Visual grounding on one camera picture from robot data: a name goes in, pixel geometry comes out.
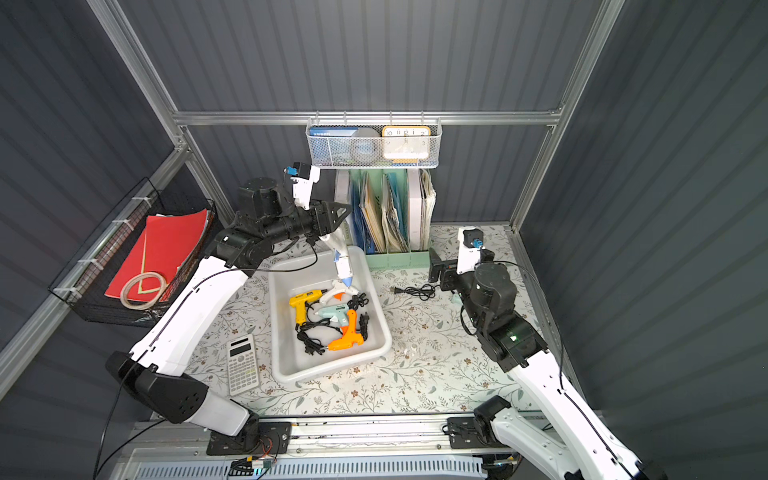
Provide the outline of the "yellow glue gun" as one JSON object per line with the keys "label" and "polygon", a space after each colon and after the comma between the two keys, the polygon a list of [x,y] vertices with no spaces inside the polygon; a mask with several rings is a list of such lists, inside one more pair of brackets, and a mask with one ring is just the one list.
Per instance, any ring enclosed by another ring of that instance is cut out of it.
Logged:
{"label": "yellow glue gun", "polygon": [[318,302],[325,293],[326,291],[324,289],[311,290],[295,295],[289,299],[289,305],[295,310],[296,314],[296,328],[299,328],[306,323],[308,320],[309,307]]}

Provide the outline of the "mint green glue gun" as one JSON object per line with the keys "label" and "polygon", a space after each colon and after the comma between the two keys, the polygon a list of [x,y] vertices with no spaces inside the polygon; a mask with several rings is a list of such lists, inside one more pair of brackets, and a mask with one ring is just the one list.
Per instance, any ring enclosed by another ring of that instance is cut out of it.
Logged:
{"label": "mint green glue gun", "polygon": [[348,311],[348,305],[341,303],[324,306],[317,311],[317,315],[321,319],[329,319],[331,323],[335,323],[341,328],[346,328],[349,325]]}

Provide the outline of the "white orange-trigger glue gun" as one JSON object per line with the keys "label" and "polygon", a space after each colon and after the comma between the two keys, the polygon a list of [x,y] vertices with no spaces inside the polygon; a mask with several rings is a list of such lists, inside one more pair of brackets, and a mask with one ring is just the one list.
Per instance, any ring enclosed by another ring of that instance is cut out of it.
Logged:
{"label": "white orange-trigger glue gun", "polygon": [[322,305],[327,305],[331,300],[341,300],[344,295],[351,295],[350,289],[343,283],[334,284],[331,289],[326,291],[319,299]]}

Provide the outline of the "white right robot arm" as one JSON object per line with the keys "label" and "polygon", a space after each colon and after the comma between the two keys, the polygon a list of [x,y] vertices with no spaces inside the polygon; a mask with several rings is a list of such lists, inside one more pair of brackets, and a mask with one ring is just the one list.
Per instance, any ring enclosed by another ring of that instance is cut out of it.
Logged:
{"label": "white right robot arm", "polygon": [[655,462],[641,460],[590,408],[564,375],[538,330],[515,309],[518,293],[506,265],[481,249],[468,266],[430,254],[429,280],[458,294],[462,320],[482,350],[530,396],[555,433],[549,435],[499,395],[474,411],[485,441],[520,453],[550,479],[664,479]]}

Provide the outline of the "white blue-tip glue gun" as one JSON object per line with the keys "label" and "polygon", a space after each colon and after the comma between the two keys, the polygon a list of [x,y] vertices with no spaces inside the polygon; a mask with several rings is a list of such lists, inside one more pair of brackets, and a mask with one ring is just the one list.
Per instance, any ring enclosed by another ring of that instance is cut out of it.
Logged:
{"label": "white blue-tip glue gun", "polygon": [[337,229],[332,233],[321,235],[320,240],[334,252],[334,263],[338,279],[346,287],[350,287],[353,282],[353,271],[343,232]]}

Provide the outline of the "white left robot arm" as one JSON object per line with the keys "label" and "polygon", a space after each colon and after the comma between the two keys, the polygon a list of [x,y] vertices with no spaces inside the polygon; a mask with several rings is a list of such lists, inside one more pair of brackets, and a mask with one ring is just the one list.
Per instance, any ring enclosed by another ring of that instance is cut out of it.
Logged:
{"label": "white left robot arm", "polygon": [[233,224],[206,247],[192,278],[159,322],[129,351],[116,351],[106,369],[119,389],[164,417],[237,437],[258,430],[258,416],[187,375],[194,349],[229,299],[286,240],[318,241],[343,253],[341,225],[351,205],[290,199],[271,178],[240,187]]}

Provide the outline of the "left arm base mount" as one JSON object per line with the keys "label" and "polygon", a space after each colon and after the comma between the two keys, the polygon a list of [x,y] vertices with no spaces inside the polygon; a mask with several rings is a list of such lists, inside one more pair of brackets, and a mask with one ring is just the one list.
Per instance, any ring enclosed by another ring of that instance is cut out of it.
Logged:
{"label": "left arm base mount", "polygon": [[212,431],[208,456],[284,454],[292,433],[291,422],[252,420],[235,436]]}

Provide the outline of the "orange glue gun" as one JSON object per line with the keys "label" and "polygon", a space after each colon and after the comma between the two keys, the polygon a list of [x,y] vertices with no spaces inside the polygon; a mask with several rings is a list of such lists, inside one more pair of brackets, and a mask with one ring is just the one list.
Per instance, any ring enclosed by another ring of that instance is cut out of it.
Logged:
{"label": "orange glue gun", "polygon": [[347,318],[347,330],[339,339],[332,341],[327,346],[330,351],[346,350],[354,346],[361,346],[364,344],[364,338],[362,334],[357,331],[357,312],[355,310],[349,310],[347,312]]}

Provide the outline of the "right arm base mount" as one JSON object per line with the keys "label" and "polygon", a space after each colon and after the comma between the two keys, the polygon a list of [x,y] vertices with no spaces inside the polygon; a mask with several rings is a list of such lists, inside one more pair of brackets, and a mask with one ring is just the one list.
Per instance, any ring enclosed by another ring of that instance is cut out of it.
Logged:
{"label": "right arm base mount", "polygon": [[449,417],[442,426],[442,433],[448,437],[454,450],[512,449],[494,436],[490,426],[481,426],[474,417]]}

